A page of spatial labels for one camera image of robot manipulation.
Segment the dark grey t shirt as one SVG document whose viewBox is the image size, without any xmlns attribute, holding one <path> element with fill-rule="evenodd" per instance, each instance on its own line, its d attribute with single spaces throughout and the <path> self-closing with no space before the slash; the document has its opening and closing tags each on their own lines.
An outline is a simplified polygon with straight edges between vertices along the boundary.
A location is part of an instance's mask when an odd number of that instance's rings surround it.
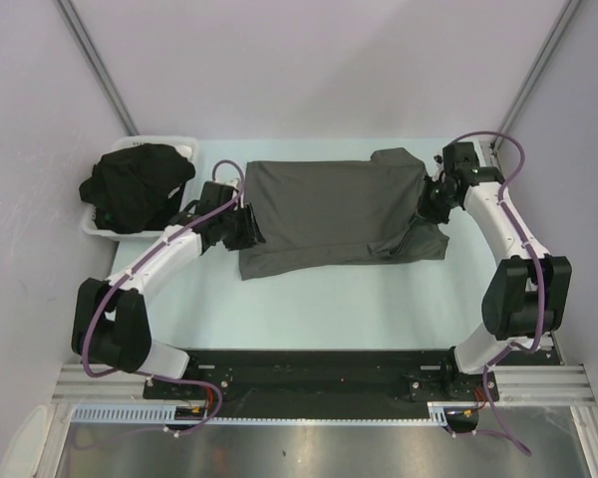
<svg viewBox="0 0 598 478">
<path fill-rule="evenodd" d="M 417 215 L 426 175 L 402 147 L 367 160 L 249 162 L 244 199 L 265 241 L 240 252 L 241 279 L 443 260 L 449 238 Z"/>
</svg>

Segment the white t shirt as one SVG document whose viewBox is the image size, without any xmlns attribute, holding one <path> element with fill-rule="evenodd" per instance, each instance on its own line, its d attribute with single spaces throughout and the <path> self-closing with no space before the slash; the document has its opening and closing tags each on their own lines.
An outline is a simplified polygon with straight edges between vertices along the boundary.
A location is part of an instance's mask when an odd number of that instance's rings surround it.
<svg viewBox="0 0 598 478">
<path fill-rule="evenodd" d="M 193 168 L 193 174 L 191 177 L 185 179 L 183 181 L 183 183 L 181 185 L 179 185 L 178 187 L 174 188 L 169 194 L 168 194 L 168 199 L 173 198 L 174 196 L 176 196 L 178 193 L 183 192 L 185 190 L 185 187 L 187 185 L 187 183 L 192 180 L 195 177 L 196 174 L 196 169 L 195 169 L 195 150 L 193 147 L 189 146 L 189 145 L 185 145 L 185 144 L 179 144 L 179 145 L 175 145 L 174 146 L 175 151 L 182 156 L 183 158 L 185 158 L 187 160 L 187 162 L 192 166 Z"/>
</svg>

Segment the black t shirt pile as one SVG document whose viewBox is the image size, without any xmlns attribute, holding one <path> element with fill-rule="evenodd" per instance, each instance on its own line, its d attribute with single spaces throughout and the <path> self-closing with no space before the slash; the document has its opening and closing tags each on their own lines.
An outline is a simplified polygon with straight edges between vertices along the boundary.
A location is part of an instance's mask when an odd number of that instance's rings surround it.
<svg viewBox="0 0 598 478">
<path fill-rule="evenodd" d="M 167 197 L 192 174 L 173 146 L 145 143 L 103 155 L 79 195 L 103 214 L 96 219 L 99 228 L 138 233 L 164 228 L 179 213 L 184 191 Z"/>
</svg>

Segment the white plastic laundry bin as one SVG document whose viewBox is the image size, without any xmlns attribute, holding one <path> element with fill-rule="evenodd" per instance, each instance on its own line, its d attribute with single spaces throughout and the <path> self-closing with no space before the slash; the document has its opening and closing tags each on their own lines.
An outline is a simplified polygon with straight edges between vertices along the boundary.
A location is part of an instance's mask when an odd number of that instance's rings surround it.
<svg viewBox="0 0 598 478">
<path fill-rule="evenodd" d="M 139 146 L 145 143 L 150 144 L 168 144 L 175 146 L 179 144 L 189 145 L 195 150 L 195 168 L 199 169 L 198 158 L 200 152 L 200 145 L 196 138 L 190 136 L 181 135 L 135 135 L 125 136 L 116 140 L 112 146 L 112 151 L 122 150 Z M 91 236 L 104 237 L 113 241 L 124 241 L 124 240 L 155 240 L 162 233 L 163 228 L 157 227 L 157 229 L 148 229 L 138 233 L 119 233 L 110 228 L 99 228 L 96 224 L 96 219 L 101 216 L 94 205 L 87 204 L 83 218 L 81 220 L 81 227 L 83 231 Z"/>
</svg>

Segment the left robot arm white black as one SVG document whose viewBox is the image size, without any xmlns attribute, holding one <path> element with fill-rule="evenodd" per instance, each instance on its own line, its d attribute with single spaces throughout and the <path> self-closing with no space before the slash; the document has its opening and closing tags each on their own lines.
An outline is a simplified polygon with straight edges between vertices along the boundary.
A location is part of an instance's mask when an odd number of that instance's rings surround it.
<svg viewBox="0 0 598 478">
<path fill-rule="evenodd" d="M 187 398 L 200 386 L 189 353 L 152 337 L 149 302 L 181 269 L 221 244 L 228 251 L 263 244 L 242 182 L 207 181 L 201 195 L 178 213 L 132 264 L 105 280 L 87 279 L 77 294 L 71 347 L 87 375 L 115 371 L 165 378 Z"/>
</svg>

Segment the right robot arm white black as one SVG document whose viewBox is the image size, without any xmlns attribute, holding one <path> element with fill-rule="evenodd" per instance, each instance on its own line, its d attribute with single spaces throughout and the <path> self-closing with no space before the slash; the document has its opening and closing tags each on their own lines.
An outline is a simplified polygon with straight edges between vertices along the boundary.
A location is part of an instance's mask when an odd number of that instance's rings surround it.
<svg viewBox="0 0 598 478">
<path fill-rule="evenodd" d="M 529 231 L 493 167 L 456 169 L 424 179 L 417 217 L 447 223 L 460 208 L 475 222 L 496 264 L 481 300 L 482 324 L 452 349 L 452 367 L 440 374 L 442 392 L 463 399 L 481 374 L 511 351 L 532 354 L 542 337 L 560 328 L 572 266 Z"/>
</svg>

